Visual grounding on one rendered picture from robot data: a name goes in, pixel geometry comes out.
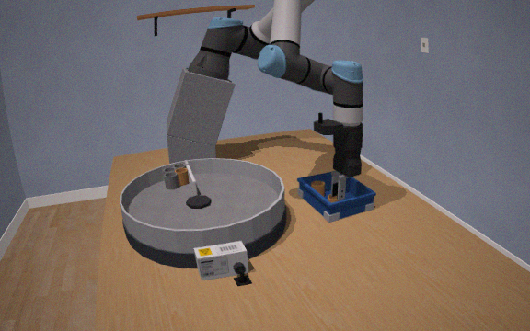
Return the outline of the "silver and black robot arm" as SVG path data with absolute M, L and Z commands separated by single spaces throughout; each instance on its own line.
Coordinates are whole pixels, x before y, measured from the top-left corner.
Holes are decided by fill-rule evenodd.
M 329 66 L 300 55 L 301 14 L 314 1 L 274 0 L 273 9 L 250 27 L 238 19 L 213 18 L 188 71 L 227 80 L 233 52 L 258 60 L 265 74 L 333 94 L 335 106 L 362 107 L 363 73 L 359 63 L 334 61 Z

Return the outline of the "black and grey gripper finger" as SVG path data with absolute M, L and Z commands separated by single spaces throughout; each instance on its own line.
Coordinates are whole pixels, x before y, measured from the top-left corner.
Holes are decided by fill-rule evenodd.
M 338 189 L 338 176 L 340 175 L 340 172 L 338 171 L 331 171 L 332 179 L 331 179 L 331 196 L 337 196 L 337 189 Z
M 339 183 L 337 190 L 337 200 L 345 199 L 345 190 L 346 190 L 346 176 L 339 175 Z

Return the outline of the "blue open crate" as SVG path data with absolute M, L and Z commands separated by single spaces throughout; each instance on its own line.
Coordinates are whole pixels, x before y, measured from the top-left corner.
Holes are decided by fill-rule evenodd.
M 308 202 L 329 223 L 374 209 L 374 196 L 376 196 L 376 193 L 353 177 L 346 178 L 345 199 L 333 203 L 329 202 L 328 195 L 331 194 L 331 179 L 331 172 L 299 177 L 297 179 L 299 182 L 297 195 Z M 323 181 L 325 183 L 324 197 L 311 187 L 313 181 Z

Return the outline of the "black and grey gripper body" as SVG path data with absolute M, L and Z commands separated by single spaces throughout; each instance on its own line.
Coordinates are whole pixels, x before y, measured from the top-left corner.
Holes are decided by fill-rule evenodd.
M 325 119 L 322 122 L 322 113 L 318 113 L 314 131 L 333 135 L 333 146 L 336 148 L 333 169 L 346 177 L 358 176 L 362 169 L 363 107 L 341 108 L 333 105 L 333 119 L 335 121 Z

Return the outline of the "bronze bushing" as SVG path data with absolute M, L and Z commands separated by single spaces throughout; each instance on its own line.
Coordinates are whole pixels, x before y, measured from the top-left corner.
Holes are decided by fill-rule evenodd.
M 178 168 L 175 170 L 178 175 L 179 186 L 184 186 L 189 184 L 189 175 L 187 168 Z
M 331 194 L 329 194 L 328 195 L 328 201 L 329 202 L 335 202 L 335 201 L 340 201 L 340 200 L 337 200 L 337 196 L 331 197 Z
M 325 183 L 323 181 L 313 181 L 311 187 L 318 191 L 323 197 L 325 196 Z

